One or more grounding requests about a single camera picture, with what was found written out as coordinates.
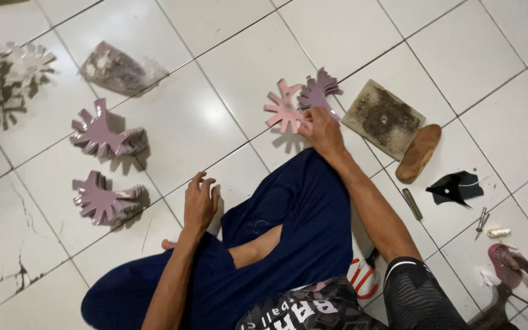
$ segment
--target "black fabric scrap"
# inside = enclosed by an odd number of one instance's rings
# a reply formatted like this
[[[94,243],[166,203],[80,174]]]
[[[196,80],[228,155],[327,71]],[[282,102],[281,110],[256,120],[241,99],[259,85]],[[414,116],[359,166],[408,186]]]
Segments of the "black fabric scrap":
[[[425,190],[433,194],[437,205],[454,201],[469,208],[472,207],[465,200],[484,195],[484,190],[478,184],[478,176],[466,171],[448,174]]]

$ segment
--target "pink foam cutout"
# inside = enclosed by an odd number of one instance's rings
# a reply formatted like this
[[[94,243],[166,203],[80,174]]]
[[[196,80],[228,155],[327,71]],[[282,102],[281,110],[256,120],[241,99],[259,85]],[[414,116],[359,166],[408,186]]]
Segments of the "pink foam cutout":
[[[279,97],[273,92],[268,93],[268,98],[273,101],[275,105],[266,105],[264,106],[264,110],[276,112],[276,114],[272,116],[272,118],[266,121],[266,124],[268,124],[268,126],[272,126],[282,120],[282,125],[280,127],[280,131],[282,133],[286,132],[286,128],[289,124],[292,127],[293,134],[297,133],[297,130],[299,129],[297,121],[303,123],[304,116],[297,110],[297,108],[293,104],[292,97],[302,87],[303,85],[301,84],[289,87],[286,84],[286,81],[284,79],[281,79],[278,82],[278,88],[280,89],[280,94],[282,95],[282,97]]]
[[[325,108],[333,119],[339,119],[336,112],[327,103],[329,95],[341,95],[343,91],[337,85],[337,79],[331,77],[325,68],[317,71],[317,80],[307,77],[307,86],[301,90],[301,95],[297,97],[300,107],[304,110],[309,108]]]
[[[109,111],[105,99],[95,101],[93,117],[86,109],[79,112],[83,122],[73,120],[72,128],[77,130],[70,142],[76,146],[83,146],[84,154],[96,154],[99,158],[121,157],[134,154],[147,147],[143,141],[143,129],[126,130],[123,133],[114,133],[107,124]]]
[[[121,191],[107,190],[105,176],[98,171],[91,171],[86,181],[73,180],[73,190],[80,194],[73,200],[81,206],[80,215],[92,216],[94,225],[108,226],[128,219],[140,206],[138,197],[146,191],[143,185]]]

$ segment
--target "person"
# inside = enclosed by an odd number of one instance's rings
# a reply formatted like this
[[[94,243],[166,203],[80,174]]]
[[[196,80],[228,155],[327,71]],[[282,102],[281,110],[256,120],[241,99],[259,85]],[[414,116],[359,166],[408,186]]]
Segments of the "person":
[[[184,228],[165,251],[107,273],[82,315],[105,329],[386,329],[359,307],[346,278],[350,198],[389,266],[384,302],[392,329],[466,329],[407,228],[344,147],[323,108],[306,112],[306,149],[272,172],[205,232],[219,193],[199,172],[185,192]]]

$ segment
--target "navy blue pants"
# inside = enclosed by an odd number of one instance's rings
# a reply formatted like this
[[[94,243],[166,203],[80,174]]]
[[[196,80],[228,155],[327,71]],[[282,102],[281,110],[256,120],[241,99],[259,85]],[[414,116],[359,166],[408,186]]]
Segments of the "navy blue pants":
[[[234,329],[260,300],[347,274],[350,198],[337,173],[307,149],[268,175],[252,197],[221,219],[223,242],[205,234],[195,256],[181,329]],[[264,259],[236,269],[228,249],[282,224]],[[99,330],[140,329],[172,250],[121,265],[83,299],[83,318]]]

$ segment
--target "clear plastic bag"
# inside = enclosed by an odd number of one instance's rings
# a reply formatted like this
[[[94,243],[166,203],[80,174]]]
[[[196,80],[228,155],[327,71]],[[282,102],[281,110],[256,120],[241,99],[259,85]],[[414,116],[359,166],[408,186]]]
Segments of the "clear plastic bag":
[[[91,51],[79,73],[87,81],[127,96],[149,92],[168,74],[156,61],[143,58],[139,64],[105,41]]]

